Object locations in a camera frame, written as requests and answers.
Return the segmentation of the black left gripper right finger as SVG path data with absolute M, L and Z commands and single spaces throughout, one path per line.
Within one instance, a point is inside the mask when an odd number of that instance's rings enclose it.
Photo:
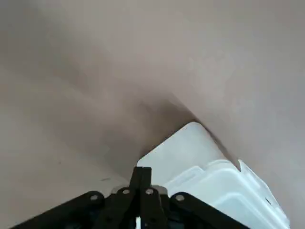
M 153 186 L 152 169 L 142 167 L 140 219 L 142 229 L 246 229 L 241 222 L 186 192 L 171 197 Z

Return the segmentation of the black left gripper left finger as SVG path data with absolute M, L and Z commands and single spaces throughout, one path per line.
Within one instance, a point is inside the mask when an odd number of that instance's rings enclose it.
M 108 197 L 89 191 L 18 225 L 16 229 L 133 229 L 139 215 L 142 167 L 133 169 L 128 186 Z

